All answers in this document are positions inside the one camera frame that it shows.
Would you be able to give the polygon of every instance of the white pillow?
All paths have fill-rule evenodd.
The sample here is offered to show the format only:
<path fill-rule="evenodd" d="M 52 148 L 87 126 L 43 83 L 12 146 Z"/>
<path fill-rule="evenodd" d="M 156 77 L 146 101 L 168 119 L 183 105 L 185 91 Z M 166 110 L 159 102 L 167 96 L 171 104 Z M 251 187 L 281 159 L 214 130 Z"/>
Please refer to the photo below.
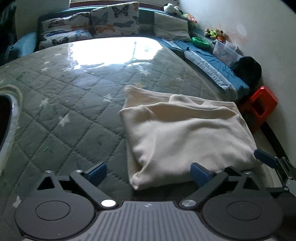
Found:
<path fill-rule="evenodd" d="M 158 38 L 190 41 L 187 21 L 159 12 L 154 12 L 154 34 Z"/>
<path fill-rule="evenodd" d="M 91 11 L 96 38 L 139 33 L 139 3 L 130 2 L 100 7 Z"/>

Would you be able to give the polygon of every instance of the mattress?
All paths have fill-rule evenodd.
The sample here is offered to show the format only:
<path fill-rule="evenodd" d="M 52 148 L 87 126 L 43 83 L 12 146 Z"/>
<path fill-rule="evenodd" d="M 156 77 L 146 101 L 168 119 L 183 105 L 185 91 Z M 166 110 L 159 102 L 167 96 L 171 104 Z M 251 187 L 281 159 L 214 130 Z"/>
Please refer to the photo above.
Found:
<path fill-rule="evenodd" d="M 11 93 L 20 116 L 0 177 L 3 240 L 20 239 L 15 208 L 46 170 L 68 175 L 107 162 L 98 187 L 119 203 L 179 202 L 197 189 L 193 182 L 138 192 L 129 185 L 118 115 L 124 86 L 220 100 L 207 80 L 156 40 L 108 38 L 50 47 L 0 67 L 0 88 L 7 85 L 20 91 Z"/>

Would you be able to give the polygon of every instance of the red stool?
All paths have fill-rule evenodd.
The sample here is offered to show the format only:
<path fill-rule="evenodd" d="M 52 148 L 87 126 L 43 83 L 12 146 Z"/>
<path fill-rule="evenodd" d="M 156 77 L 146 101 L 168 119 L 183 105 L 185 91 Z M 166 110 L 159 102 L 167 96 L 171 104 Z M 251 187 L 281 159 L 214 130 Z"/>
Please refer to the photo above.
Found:
<path fill-rule="evenodd" d="M 245 103 L 239 106 L 239 111 L 252 134 L 267 120 L 277 103 L 278 99 L 274 93 L 266 86 L 261 86 Z"/>

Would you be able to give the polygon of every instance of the folded blanket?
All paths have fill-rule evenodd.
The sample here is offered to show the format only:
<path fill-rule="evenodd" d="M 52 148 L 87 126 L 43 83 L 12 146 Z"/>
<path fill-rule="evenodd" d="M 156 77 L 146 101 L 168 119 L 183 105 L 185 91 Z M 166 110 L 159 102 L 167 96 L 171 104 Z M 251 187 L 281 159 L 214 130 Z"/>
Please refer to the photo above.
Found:
<path fill-rule="evenodd" d="M 215 171 L 260 165 L 256 144 L 235 103 L 125 87 L 120 116 L 128 175 L 135 190 L 190 181 L 197 162 Z"/>

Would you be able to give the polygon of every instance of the metal bolt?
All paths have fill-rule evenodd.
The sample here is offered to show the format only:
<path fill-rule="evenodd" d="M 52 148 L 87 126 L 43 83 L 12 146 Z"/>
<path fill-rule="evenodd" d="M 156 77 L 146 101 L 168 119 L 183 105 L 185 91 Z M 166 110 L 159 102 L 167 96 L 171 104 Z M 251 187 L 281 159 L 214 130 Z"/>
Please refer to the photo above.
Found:
<path fill-rule="evenodd" d="M 196 202 L 194 200 L 191 199 L 187 199 L 182 201 L 181 203 L 184 207 L 194 207 L 196 205 Z"/>
<path fill-rule="evenodd" d="M 104 201 L 101 202 L 101 205 L 104 207 L 113 207 L 116 205 L 116 202 L 114 200 L 111 199 L 106 199 Z"/>

